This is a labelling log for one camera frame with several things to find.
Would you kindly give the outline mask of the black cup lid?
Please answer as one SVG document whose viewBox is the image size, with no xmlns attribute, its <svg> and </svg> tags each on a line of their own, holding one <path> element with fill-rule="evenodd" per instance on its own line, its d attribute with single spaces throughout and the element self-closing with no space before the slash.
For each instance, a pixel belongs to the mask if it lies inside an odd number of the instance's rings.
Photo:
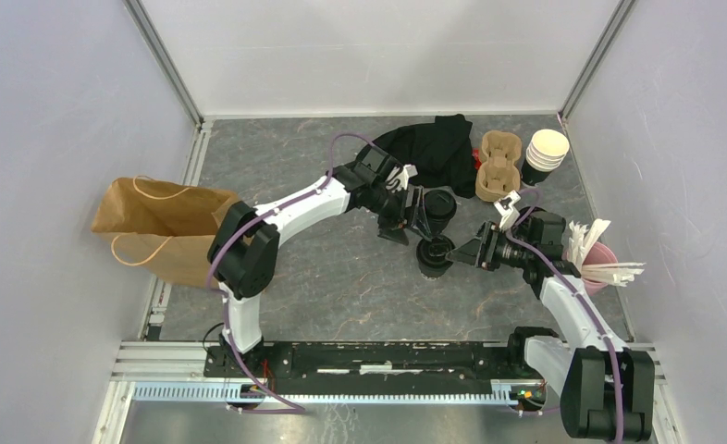
<svg viewBox="0 0 727 444">
<path fill-rule="evenodd" d="M 454 249 L 452 240 L 438 236 L 432 240 L 420 240 L 416 247 L 416 257 L 422 265 L 440 267 L 449 261 L 448 254 Z"/>
<path fill-rule="evenodd" d="M 445 190 L 431 190 L 424 195 L 425 214 L 431 220 L 451 220 L 457 211 L 457 202 L 452 193 Z"/>
</svg>

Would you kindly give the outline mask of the stack of black lids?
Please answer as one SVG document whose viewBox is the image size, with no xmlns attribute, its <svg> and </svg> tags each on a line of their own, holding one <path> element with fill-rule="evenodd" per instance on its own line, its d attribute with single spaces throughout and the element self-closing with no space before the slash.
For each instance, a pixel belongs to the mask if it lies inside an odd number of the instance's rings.
<svg viewBox="0 0 727 444">
<path fill-rule="evenodd" d="M 546 213 L 547 210 L 545 210 L 542 207 L 536 206 L 535 208 L 532 208 L 531 206 L 526 206 L 519 210 L 519 218 L 518 221 L 521 221 L 524 223 L 527 219 L 530 217 L 535 217 L 536 215 L 542 215 L 543 213 Z"/>
</svg>

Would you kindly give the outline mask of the stack of white paper cups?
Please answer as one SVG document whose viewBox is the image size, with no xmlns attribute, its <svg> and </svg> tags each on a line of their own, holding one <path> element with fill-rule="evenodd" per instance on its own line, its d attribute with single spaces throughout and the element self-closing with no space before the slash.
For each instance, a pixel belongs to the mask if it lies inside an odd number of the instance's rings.
<svg viewBox="0 0 727 444">
<path fill-rule="evenodd" d="M 534 186 L 556 170 L 570 151 L 567 137 L 554 129 L 536 131 L 524 151 L 522 183 Z"/>
</svg>

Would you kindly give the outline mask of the black paper coffee cup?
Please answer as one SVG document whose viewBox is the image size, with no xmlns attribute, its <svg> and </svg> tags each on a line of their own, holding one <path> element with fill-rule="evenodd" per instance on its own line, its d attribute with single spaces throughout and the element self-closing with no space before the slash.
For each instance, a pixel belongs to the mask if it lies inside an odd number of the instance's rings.
<svg viewBox="0 0 727 444">
<path fill-rule="evenodd" d="M 451 207 L 448 211 L 426 208 L 426 217 L 431 235 L 436 237 L 442 234 L 444 229 L 456 214 L 456 208 Z"/>
<path fill-rule="evenodd" d="M 436 279 L 442 277 L 453 265 L 452 261 L 440 258 L 426 257 L 418 258 L 418 266 L 421 274 L 428 279 Z"/>
</svg>

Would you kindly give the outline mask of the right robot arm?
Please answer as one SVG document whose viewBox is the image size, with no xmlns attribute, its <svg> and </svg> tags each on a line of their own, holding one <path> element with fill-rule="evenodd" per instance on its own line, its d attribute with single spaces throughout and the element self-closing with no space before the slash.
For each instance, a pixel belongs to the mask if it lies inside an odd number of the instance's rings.
<svg viewBox="0 0 727 444">
<path fill-rule="evenodd" d="M 547 211 L 520 213 L 509 229 L 484 223 L 447 259 L 486 271 L 522 270 L 525 282 L 556 320 L 561 336 L 535 333 L 505 353 L 518 377 L 537 371 L 560 398 L 563 427 L 572 438 L 615 443 L 652 436 L 655 363 L 607 324 L 585 291 L 577 266 L 564 255 L 566 221 Z"/>
</svg>

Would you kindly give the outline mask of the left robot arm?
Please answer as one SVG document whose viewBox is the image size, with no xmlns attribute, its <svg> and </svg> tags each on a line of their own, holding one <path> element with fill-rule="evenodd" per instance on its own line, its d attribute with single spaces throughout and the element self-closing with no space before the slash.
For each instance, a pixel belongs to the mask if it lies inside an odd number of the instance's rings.
<svg viewBox="0 0 727 444">
<path fill-rule="evenodd" d="M 260 297 L 271 283 L 280 247 L 295 235 L 331 217 L 365 209 L 376 215 L 381 239 L 408 244 L 412 231 L 430 241 L 443 222 L 430 220 L 424 190 L 410 180 L 417 171 L 374 145 L 347 164 L 332 167 L 307 188 L 255 207 L 228 209 L 208 251 L 210 276 L 222 294 L 226 363 L 238 376 L 261 367 L 256 347 L 263 339 Z"/>
</svg>

